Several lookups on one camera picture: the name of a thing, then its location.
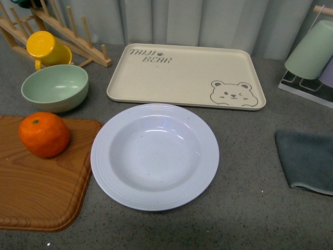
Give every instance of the metal rack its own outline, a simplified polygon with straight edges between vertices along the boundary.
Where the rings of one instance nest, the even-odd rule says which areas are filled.
[[[333,9],[315,6],[313,12],[318,13],[311,27],[320,14],[333,17]],[[333,88],[322,84],[319,79],[308,80],[295,76],[288,70],[279,83],[279,89],[304,97],[326,107],[333,108]]]

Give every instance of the yellow cup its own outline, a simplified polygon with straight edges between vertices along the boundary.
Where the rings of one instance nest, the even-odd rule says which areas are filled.
[[[47,31],[33,33],[27,41],[27,51],[36,59],[36,70],[40,70],[42,65],[48,67],[57,64],[70,64],[73,57],[70,49],[57,41]]]

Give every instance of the countertop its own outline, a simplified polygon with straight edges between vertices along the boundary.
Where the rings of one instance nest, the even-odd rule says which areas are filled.
[[[84,67],[89,93],[61,117],[102,124],[138,104],[106,94],[125,46],[107,45],[113,65]],[[0,115],[38,110],[21,95],[33,62],[13,52],[0,35]],[[159,212],[125,207],[98,186],[94,176],[81,212],[60,232],[0,230],[1,249],[332,249],[333,197],[291,189],[279,159],[278,129],[333,135],[333,110],[278,88],[280,60],[252,58],[267,103],[259,111],[184,107],[214,132],[220,149],[215,178],[199,197]]]

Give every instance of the green bowl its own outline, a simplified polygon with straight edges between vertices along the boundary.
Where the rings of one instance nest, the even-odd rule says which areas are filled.
[[[38,109],[60,113],[82,103],[88,86],[88,74],[81,67],[55,65],[30,75],[23,82],[21,93]]]

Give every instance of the curtain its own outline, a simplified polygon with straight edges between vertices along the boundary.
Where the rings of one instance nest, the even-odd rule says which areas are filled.
[[[9,0],[0,1],[7,9],[14,6],[20,15],[29,15],[29,10]],[[320,0],[55,0],[69,29],[67,6],[71,6],[76,29],[84,39],[82,17],[86,17],[92,42],[234,48],[272,59],[287,58],[302,25],[313,21],[315,14],[309,13],[317,2]]]

